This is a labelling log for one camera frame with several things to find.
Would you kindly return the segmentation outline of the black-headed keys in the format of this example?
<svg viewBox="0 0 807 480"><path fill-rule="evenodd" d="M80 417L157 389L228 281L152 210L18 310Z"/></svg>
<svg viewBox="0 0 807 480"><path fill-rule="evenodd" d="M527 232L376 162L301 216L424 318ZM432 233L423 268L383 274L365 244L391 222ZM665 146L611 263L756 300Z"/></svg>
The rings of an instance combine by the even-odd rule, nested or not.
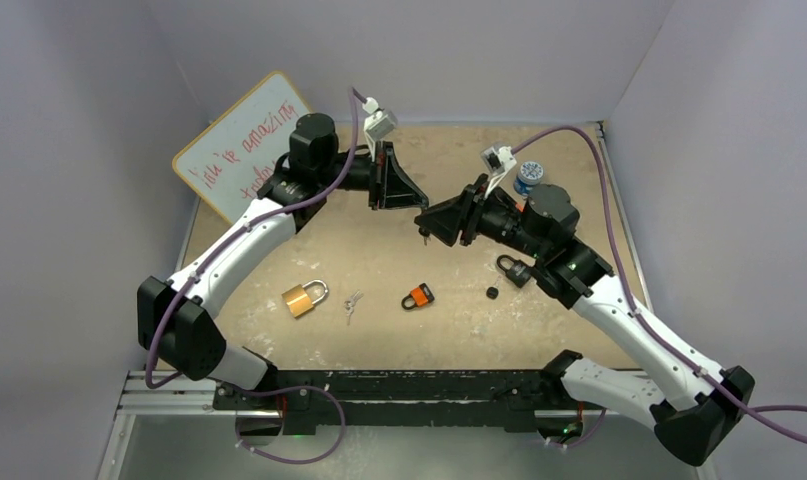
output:
<svg viewBox="0 0 807 480"><path fill-rule="evenodd" d="M418 229L419 235L423 238L423 244L427 246L430 242L431 234L427 229L420 227Z"/></svg>

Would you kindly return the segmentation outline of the orange padlock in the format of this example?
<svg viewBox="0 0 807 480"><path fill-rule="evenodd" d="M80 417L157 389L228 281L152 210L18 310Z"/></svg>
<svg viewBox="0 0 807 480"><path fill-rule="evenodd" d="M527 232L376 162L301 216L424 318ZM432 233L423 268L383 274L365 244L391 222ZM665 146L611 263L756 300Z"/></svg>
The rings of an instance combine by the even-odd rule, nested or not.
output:
<svg viewBox="0 0 807 480"><path fill-rule="evenodd" d="M421 283L401 300L401 307L406 311L411 311L427 306L434 301L435 296L432 289L426 283Z"/></svg>

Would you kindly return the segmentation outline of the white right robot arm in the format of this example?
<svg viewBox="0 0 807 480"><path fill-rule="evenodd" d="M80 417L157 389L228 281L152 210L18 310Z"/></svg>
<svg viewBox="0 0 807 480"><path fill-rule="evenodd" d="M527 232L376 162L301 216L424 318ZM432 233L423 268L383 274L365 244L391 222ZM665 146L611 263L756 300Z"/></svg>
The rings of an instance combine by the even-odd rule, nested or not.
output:
<svg viewBox="0 0 807 480"><path fill-rule="evenodd" d="M447 246L485 236L534 258L538 287L605 333L647 376L564 352L545 368L543 399L555 407L574 399L614 411L652 430L677 459L703 465L742 419L737 405L749 402L753 376L694 349L626 292L621 277L577 237L580 213L563 188L538 185L518 207L502 188L487 194L484 182L480 177L424 210L415 224Z"/></svg>

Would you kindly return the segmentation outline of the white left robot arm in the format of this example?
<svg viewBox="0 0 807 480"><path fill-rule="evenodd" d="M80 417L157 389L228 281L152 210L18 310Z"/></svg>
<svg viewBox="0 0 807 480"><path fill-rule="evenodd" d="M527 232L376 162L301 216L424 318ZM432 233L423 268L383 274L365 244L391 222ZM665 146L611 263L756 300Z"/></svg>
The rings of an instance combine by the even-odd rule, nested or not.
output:
<svg viewBox="0 0 807 480"><path fill-rule="evenodd" d="M166 280L148 277L137 290L138 341L147 351L145 380L163 360L192 380L238 387L251 408L276 399L274 366L263 356L227 342L215 319L235 289L278 246L297 233L336 189L365 191L373 210L424 209L426 194L399 165L386 135L397 120L384 109L364 120L365 144L339 148L326 114L300 117L272 175L242 216L200 257Z"/></svg>

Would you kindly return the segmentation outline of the single black-headed key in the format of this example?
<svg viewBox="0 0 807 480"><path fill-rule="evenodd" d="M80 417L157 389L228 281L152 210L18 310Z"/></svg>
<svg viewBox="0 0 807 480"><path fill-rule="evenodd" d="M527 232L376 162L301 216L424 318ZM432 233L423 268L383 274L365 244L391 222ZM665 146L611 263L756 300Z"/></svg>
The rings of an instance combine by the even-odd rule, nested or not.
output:
<svg viewBox="0 0 807 480"><path fill-rule="evenodd" d="M497 279L496 279L496 280L495 280L495 281L494 281L494 282L493 282L493 283L492 283L492 284L491 284L491 285L490 285L490 286L489 286L489 287L486 289L486 291L485 291L485 295L486 295L486 297L487 297L488 299L494 300L494 299L497 299L497 298L498 298L498 296L499 296L499 294L500 294L500 291L499 291L499 285L500 285L500 282L501 282L501 278L500 278L500 277L498 277L498 278L497 278Z"/></svg>

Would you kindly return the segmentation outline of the black padlock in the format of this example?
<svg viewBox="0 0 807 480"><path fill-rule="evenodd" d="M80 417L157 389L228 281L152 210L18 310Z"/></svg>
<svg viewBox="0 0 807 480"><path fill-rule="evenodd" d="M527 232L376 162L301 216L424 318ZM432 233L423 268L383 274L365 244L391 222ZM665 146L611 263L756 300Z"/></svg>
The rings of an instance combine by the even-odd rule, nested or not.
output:
<svg viewBox="0 0 807 480"><path fill-rule="evenodd" d="M498 256L496 267L517 288L523 288L532 278L531 267L510 255Z"/></svg>

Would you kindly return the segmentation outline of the blue white round jar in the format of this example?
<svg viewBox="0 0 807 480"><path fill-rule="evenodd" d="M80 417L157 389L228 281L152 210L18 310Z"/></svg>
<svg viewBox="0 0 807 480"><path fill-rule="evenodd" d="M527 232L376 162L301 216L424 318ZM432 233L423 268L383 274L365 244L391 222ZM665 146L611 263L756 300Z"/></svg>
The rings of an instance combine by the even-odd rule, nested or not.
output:
<svg viewBox="0 0 807 480"><path fill-rule="evenodd" d="M527 197L530 191L543 181L544 176L545 169L540 163L523 162L518 167L513 181L514 191L522 197Z"/></svg>

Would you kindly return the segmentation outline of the small silver keys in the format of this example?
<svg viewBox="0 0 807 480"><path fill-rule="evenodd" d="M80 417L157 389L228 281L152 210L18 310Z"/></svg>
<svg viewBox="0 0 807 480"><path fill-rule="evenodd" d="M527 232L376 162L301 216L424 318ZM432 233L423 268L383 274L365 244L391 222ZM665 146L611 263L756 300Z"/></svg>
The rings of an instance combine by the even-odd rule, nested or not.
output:
<svg viewBox="0 0 807 480"><path fill-rule="evenodd" d="M352 295L347 297L344 301L344 310L346 315L346 324L350 325L358 301L363 297L360 290L355 291Z"/></svg>

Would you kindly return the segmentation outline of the brass padlock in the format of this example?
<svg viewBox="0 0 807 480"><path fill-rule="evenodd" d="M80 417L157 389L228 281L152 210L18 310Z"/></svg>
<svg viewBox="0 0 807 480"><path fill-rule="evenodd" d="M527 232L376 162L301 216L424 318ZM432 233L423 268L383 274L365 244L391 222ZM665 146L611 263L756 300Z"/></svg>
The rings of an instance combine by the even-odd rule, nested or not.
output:
<svg viewBox="0 0 807 480"><path fill-rule="evenodd" d="M323 303L329 295L327 283L320 279L298 284L281 294L288 311L297 319Z"/></svg>

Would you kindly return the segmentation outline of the whiteboard with red writing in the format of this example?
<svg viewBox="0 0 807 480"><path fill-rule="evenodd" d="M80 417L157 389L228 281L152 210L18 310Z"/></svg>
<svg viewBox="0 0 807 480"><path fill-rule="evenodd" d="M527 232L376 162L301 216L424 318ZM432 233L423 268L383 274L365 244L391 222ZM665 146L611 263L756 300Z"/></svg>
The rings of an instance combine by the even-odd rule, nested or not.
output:
<svg viewBox="0 0 807 480"><path fill-rule="evenodd" d="M274 71L172 160L173 171L229 223L241 217L311 112L288 77Z"/></svg>

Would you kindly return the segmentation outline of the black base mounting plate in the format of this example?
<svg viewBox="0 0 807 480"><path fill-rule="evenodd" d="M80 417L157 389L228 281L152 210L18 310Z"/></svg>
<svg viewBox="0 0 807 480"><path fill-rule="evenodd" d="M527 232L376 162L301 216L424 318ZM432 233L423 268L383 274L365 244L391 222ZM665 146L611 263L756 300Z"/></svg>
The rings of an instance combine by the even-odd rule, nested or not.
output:
<svg viewBox="0 0 807 480"><path fill-rule="evenodd" d="M580 404L538 370L281 370L260 386L265 398L220 383L213 407L280 413L288 435L319 426L495 427L565 441L588 431Z"/></svg>

